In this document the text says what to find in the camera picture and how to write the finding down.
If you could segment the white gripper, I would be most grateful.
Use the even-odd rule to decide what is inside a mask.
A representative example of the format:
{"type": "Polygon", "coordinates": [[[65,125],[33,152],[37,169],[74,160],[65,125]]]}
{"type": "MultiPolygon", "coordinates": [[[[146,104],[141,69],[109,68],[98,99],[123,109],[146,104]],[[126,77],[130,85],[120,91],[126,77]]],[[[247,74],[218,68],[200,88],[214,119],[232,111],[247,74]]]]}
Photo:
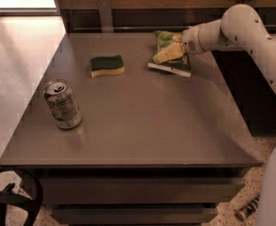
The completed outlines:
{"type": "Polygon", "coordinates": [[[172,39],[176,42],[159,50],[154,55],[153,61],[160,64],[166,61],[180,58],[184,55],[185,50],[189,55],[198,55],[204,53],[204,49],[202,48],[199,39],[200,30],[201,27],[196,25],[184,30],[182,36],[173,35],[172,39]]]}

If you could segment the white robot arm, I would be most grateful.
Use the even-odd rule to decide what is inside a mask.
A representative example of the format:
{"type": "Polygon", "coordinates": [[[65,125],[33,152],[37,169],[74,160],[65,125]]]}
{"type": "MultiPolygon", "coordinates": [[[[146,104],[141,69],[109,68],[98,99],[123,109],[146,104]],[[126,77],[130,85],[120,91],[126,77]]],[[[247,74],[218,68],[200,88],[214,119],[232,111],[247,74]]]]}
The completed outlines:
{"type": "MultiPolygon", "coordinates": [[[[267,32],[254,8],[246,4],[228,8],[219,20],[183,31],[158,49],[153,62],[160,65],[185,54],[237,48],[251,56],[276,95],[276,40],[267,32]]],[[[266,165],[256,226],[276,226],[276,147],[266,165]]]]}

